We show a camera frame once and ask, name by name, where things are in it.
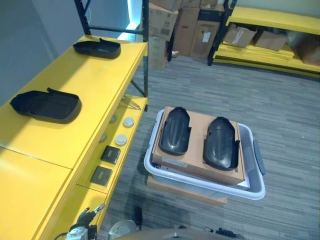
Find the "cardboard box label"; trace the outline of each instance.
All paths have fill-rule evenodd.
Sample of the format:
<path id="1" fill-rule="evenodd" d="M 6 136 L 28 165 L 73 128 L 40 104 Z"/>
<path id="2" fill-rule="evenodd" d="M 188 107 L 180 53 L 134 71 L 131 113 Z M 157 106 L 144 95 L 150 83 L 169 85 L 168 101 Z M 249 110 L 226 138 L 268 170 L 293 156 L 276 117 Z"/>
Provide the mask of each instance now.
<path id="1" fill-rule="evenodd" d="M 173 160 L 173 159 L 170 159 L 170 158 L 165 158 L 165 157 L 162 158 L 162 162 L 165 162 L 165 163 L 168 163 L 168 164 L 173 164 L 173 165 L 176 165 L 176 166 L 179 166 L 179 167 L 182 167 L 182 168 L 188 167 L 188 163 L 177 161 L 177 160 Z"/>
<path id="2" fill-rule="evenodd" d="M 204 35 L 203 35 L 203 39 L 202 39 L 202 42 L 203 43 L 208 43 L 209 42 L 209 39 L 210 39 L 210 35 L 211 35 L 211 32 L 205 32 Z"/>
<path id="3" fill-rule="evenodd" d="M 244 34 L 244 32 L 245 32 L 245 30 L 244 30 L 244 29 L 241 29 L 241 30 L 236 34 L 236 36 L 235 36 L 232 44 L 236 45 L 236 44 L 239 42 L 242 34 Z"/>

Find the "black curved plastic cover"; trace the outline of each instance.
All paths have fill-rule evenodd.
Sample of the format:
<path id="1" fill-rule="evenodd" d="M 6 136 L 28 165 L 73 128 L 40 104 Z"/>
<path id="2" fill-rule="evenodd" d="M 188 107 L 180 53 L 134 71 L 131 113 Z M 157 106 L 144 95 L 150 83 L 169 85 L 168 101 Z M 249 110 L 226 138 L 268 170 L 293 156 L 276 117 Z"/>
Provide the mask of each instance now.
<path id="1" fill-rule="evenodd" d="M 73 48 L 77 53 L 98 58 L 115 59 L 120 55 L 120 43 L 106 41 L 102 38 L 99 40 L 100 41 L 80 41 L 75 43 Z"/>
<path id="2" fill-rule="evenodd" d="M 10 104 L 19 114 L 57 124 L 68 124 L 79 115 L 82 104 L 77 95 L 49 87 L 47 91 L 18 94 Z"/>
<path id="3" fill-rule="evenodd" d="M 190 117 L 182 107 L 176 107 L 163 125 L 159 148 L 167 154 L 180 156 L 186 153 L 189 145 L 191 127 Z"/>
<path id="4" fill-rule="evenodd" d="M 219 170 L 231 171 L 238 167 L 239 143 L 235 128 L 222 116 L 213 120 L 204 140 L 203 160 Z"/>

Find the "white wall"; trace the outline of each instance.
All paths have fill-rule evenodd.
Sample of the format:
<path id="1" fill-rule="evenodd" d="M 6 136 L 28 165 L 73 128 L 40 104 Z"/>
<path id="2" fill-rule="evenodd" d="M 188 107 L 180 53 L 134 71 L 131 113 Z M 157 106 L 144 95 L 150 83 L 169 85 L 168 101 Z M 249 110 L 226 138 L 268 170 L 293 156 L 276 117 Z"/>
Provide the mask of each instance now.
<path id="1" fill-rule="evenodd" d="M 93 0 L 90 11 L 95 25 L 129 23 L 127 0 Z M 73 0 L 0 0 L 0 32 L 0 106 L 84 35 Z"/>
<path id="2" fill-rule="evenodd" d="M 0 1 L 0 105 L 46 67 L 55 50 L 31 0 Z"/>

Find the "cardboard box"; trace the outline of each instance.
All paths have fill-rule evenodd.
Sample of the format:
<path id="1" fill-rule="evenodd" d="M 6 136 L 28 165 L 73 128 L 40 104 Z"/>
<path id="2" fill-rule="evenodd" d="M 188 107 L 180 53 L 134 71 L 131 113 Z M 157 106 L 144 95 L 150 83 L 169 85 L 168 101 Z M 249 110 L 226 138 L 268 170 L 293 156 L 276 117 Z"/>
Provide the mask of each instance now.
<path id="1" fill-rule="evenodd" d="M 201 0 L 183 0 L 183 8 L 199 8 Z"/>
<path id="2" fill-rule="evenodd" d="M 254 36 L 253 43 L 256 47 L 279 51 L 286 44 L 287 40 L 287 36 L 264 30 Z"/>
<path id="3" fill-rule="evenodd" d="M 136 36 L 138 42 L 143 41 L 141 35 Z M 167 62 L 167 46 L 168 42 L 161 37 L 150 36 L 148 38 L 148 66 L 151 69 L 161 70 Z"/>
<path id="4" fill-rule="evenodd" d="M 153 179 L 151 175 L 148 175 L 146 180 L 146 185 L 151 188 L 155 188 L 170 194 L 174 194 L 178 197 L 191 199 L 204 204 L 219 206 L 219 205 L 225 205 L 228 203 L 228 199 L 226 197 L 214 198 L 211 196 L 206 196 L 195 191 L 173 186 L 165 182 L 156 181 L 155 179 Z"/>
<path id="5" fill-rule="evenodd" d="M 149 2 L 171 12 L 179 10 L 182 4 L 182 0 L 149 0 Z"/>
<path id="6" fill-rule="evenodd" d="M 201 9 L 214 9 L 217 6 L 218 0 L 201 0 Z"/>
<path id="7" fill-rule="evenodd" d="M 197 21 L 190 51 L 191 57 L 207 58 L 216 37 L 220 23 Z"/>
<path id="8" fill-rule="evenodd" d="M 232 171 L 216 169 L 204 163 L 204 139 L 207 136 L 208 126 L 215 119 L 214 116 L 204 115 L 192 111 L 187 111 L 190 116 L 189 126 L 191 133 L 189 138 L 188 150 L 182 156 L 173 156 L 163 152 L 159 148 L 160 133 L 164 122 L 173 107 L 166 106 L 163 113 L 159 130 L 152 149 L 152 162 L 167 166 L 178 171 L 199 176 L 214 182 L 228 185 L 236 185 L 245 180 L 245 165 L 243 160 L 242 145 L 239 145 L 238 167 Z M 230 121 L 235 128 L 235 140 L 240 139 L 238 124 Z"/>
<path id="9" fill-rule="evenodd" d="M 217 5 L 215 9 L 200 8 L 198 20 L 208 22 L 221 22 L 224 14 L 224 6 Z"/>
<path id="10" fill-rule="evenodd" d="M 230 24 L 228 32 L 224 36 L 224 41 L 245 48 L 251 42 L 257 31 L 251 31 L 248 28 Z"/>
<path id="11" fill-rule="evenodd" d="M 297 45 L 296 51 L 305 64 L 320 66 L 320 37 L 306 34 Z"/>
<path id="12" fill-rule="evenodd" d="M 177 16 L 178 11 L 171 12 L 149 3 L 149 35 L 170 41 Z"/>
<path id="13" fill-rule="evenodd" d="M 199 8 L 184 7 L 179 11 L 176 24 L 173 50 L 189 56 L 194 38 Z"/>

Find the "stacked cardboard boxes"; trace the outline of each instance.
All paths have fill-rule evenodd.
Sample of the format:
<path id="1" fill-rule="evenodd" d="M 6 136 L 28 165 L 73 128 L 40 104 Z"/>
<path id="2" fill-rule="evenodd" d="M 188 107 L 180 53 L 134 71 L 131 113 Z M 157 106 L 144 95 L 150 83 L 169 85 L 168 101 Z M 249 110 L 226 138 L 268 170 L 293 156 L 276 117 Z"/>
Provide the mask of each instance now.
<path id="1" fill-rule="evenodd" d="M 161 70 L 167 61 L 168 41 L 173 33 L 182 0 L 149 1 L 148 64 Z"/>
<path id="2" fill-rule="evenodd" d="M 185 0 L 175 27 L 173 50 L 206 58 L 216 37 L 224 8 L 217 0 Z"/>

